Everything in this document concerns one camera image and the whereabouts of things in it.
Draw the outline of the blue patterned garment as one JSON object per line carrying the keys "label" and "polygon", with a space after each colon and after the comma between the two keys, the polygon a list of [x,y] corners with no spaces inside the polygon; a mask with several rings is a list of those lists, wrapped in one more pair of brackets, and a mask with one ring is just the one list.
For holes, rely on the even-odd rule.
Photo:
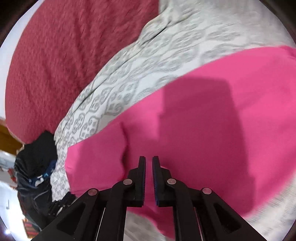
{"label": "blue patterned garment", "polygon": [[51,161],[49,166],[46,168],[46,171],[42,175],[29,179],[29,185],[32,187],[37,187],[45,180],[48,180],[56,167],[56,162],[56,160]]}

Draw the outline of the red fuzzy blanket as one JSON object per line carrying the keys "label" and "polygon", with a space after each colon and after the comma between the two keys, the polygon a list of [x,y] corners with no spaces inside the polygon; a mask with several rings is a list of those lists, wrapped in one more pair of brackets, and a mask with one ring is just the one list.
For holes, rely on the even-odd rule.
{"label": "red fuzzy blanket", "polygon": [[9,131],[23,143],[54,133],[100,69],[158,13],[158,1],[44,1],[11,60]]}

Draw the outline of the pink pants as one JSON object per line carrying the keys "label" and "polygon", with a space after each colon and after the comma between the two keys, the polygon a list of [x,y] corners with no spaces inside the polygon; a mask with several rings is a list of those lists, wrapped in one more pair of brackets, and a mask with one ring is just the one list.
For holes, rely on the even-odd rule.
{"label": "pink pants", "polygon": [[188,187],[209,187],[241,216],[295,174],[295,48],[241,51],[177,78],[68,149],[70,191],[104,190],[146,157],[144,206],[132,211],[175,236],[154,199],[152,158]]}

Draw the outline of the black clothing pile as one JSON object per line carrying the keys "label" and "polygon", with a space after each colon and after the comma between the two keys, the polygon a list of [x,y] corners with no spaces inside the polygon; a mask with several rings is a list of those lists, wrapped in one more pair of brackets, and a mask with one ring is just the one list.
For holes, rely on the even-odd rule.
{"label": "black clothing pile", "polygon": [[32,143],[24,145],[16,156],[14,170],[18,200],[23,215],[33,223],[37,231],[50,224],[60,208],[70,206],[75,200],[75,195],[67,192],[62,199],[54,201],[50,178],[37,187],[29,185],[29,179],[42,175],[49,163],[57,159],[54,136],[48,131],[43,132]]}

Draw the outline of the white grey patterned bedsheet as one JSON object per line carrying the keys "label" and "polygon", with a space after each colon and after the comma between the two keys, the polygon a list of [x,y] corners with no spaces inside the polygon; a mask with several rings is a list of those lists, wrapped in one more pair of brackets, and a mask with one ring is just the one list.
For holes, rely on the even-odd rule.
{"label": "white grey patterned bedsheet", "polygon": [[108,61],[58,125],[53,199],[69,191],[64,167],[68,148],[101,131],[144,97],[231,53],[295,46],[278,18],[259,1],[160,1],[159,5],[159,16],[145,25],[134,43]]}

